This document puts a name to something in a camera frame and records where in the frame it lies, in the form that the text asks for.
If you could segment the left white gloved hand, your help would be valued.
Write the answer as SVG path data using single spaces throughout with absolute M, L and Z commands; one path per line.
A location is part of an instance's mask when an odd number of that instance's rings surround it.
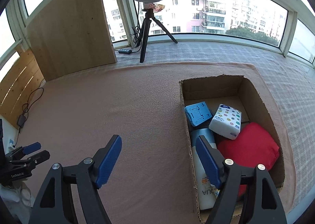
M 1 185 L 1 198 L 15 220 L 29 223 L 35 199 L 23 181 L 18 182 L 16 187 Z

